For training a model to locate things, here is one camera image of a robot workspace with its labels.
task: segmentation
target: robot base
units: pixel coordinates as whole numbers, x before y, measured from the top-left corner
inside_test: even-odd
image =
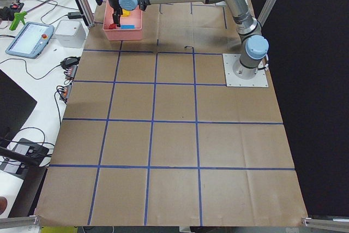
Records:
[[[227,87],[269,87],[264,70],[258,70],[253,79],[241,79],[233,72],[233,65],[240,58],[240,54],[223,54],[224,72]]]

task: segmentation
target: pink bin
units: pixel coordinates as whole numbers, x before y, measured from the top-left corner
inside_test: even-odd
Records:
[[[109,29],[113,24],[113,9],[107,2],[103,21],[103,31],[108,40],[141,40],[143,12],[137,7],[129,16],[121,17],[121,25],[134,25],[134,29]]]

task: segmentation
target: green tool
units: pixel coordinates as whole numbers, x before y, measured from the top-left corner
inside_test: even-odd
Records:
[[[12,21],[12,24],[11,24],[11,26],[10,26],[10,30],[16,30],[16,28],[17,28],[17,26],[18,26],[18,24],[20,23],[20,21],[22,21],[22,23],[23,23],[23,25],[25,24],[25,21],[24,21],[24,19],[25,19],[25,16],[30,12],[30,11],[32,11],[32,10],[34,10],[34,9],[36,9],[36,8],[38,8],[38,7],[40,7],[40,6],[42,6],[43,4],[46,4],[47,2],[49,2],[49,1],[51,1],[51,0],[45,0],[45,1],[43,1],[42,3],[40,3],[39,5],[37,5],[36,7],[33,7],[33,8],[31,8],[30,10],[28,10],[28,11],[23,11],[23,12],[20,12],[20,13],[15,13],[14,14],[14,16],[15,16],[15,18],[13,19],[13,21]]]

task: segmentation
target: white box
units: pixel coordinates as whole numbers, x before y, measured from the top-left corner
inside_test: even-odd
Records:
[[[61,20],[55,36],[62,46],[79,49],[86,38],[86,33],[80,21]]]

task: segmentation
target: white table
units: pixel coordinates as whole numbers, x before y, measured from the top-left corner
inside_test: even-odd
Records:
[[[74,0],[55,0],[59,5],[66,7],[77,8]],[[95,11],[96,2],[95,0],[88,0],[92,11]],[[34,0],[22,0],[25,6],[24,10],[29,10],[40,2]],[[26,22],[38,22],[41,23],[40,17],[48,12],[53,6],[49,4],[44,4],[40,8],[29,12],[26,16]],[[45,23],[51,23],[52,21],[58,19],[59,17],[76,10],[70,10],[66,8],[56,7],[53,12],[50,12],[47,16],[43,18]],[[88,29],[82,22],[86,33]],[[0,27],[4,27],[6,22],[3,22]],[[9,28],[0,29],[0,34],[17,35],[23,24],[20,23],[15,31],[10,31]],[[10,56],[5,53],[5,49],[11,43],[12,38],[0,38],[0,62],[8,58],[19,58],[15,56]],[[28,71],[35,77],[41,77],[45,75],[51,68],[58,65],[64,58],[69,56],[80,56],[82,54],[83,48],[73,49],[62,47],[57,39],[51,39],[47,47],[43,50],[41,55],[36,59],[25,58],[28,65]],[[63,69],[61,67],[55,69],[47,77],[41,80],[34,80],[25,71],[25,64],[23,61],[7,61],[0,64],[0,69],[4,71],[8,76],[10,76],[18,85],[20,85],[28,94],[30,94],[38,103],[24,124],[25,127],[37,127],[44,131],[46,135],[46,142],[55,143],[59,131],[59,119],[58,112],[53,94],[56,91],[57,85],[63,85],[65,80],[65,75],[63,74]],[[61,112],[61,117],[63,117],[65,104],[62,101],[57,101],[59,105],[59,110]],[[21,138],[26,138],[31,141],[42,141],[43,135],[40,131],[34,129],[26,129],[18,133],[14,137],[14,141],[18,141]],[[16,143],[11,143],[8,148],[12,149]],[[50,161],[49,158],[45,158],[41,165],[46,165]],[[8,207],[5,212],[0,215],[0,218],[8,217],[13,203],[18,195],[21,188],[23,180],[5,173],[0,170],[0,196],[5,196],[8,200]]]

